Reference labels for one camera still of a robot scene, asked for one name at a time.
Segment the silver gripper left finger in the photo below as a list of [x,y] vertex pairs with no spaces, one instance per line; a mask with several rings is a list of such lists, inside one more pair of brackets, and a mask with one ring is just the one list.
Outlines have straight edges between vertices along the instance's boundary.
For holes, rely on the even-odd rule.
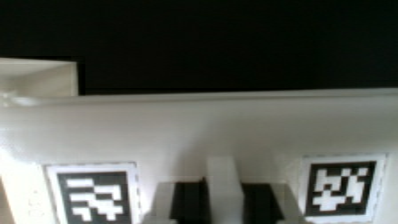
[[178,224],[210,224],[210,194],[205,180],[176,183],[169,217]]

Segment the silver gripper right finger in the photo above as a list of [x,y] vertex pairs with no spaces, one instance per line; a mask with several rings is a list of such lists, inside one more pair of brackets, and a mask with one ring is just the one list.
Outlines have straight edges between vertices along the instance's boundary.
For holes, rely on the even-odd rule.
[[244,224],[277,224],[285,220],[272,187],[267,183],[244,183]]

